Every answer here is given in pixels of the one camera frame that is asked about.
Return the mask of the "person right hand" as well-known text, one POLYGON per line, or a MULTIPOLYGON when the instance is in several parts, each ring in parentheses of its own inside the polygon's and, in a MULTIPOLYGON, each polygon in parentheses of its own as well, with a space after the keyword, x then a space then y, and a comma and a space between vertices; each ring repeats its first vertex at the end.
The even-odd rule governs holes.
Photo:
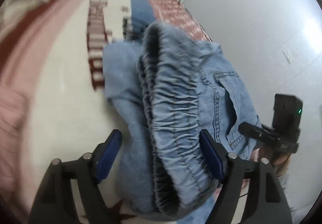
POLYGON ((274 151, 271 147, 257 143, 251 153, 250 161, 258 161, 261 158, 267 158, 273 166, 288 167, 291 161, 290 153, 281 153, 274 151))

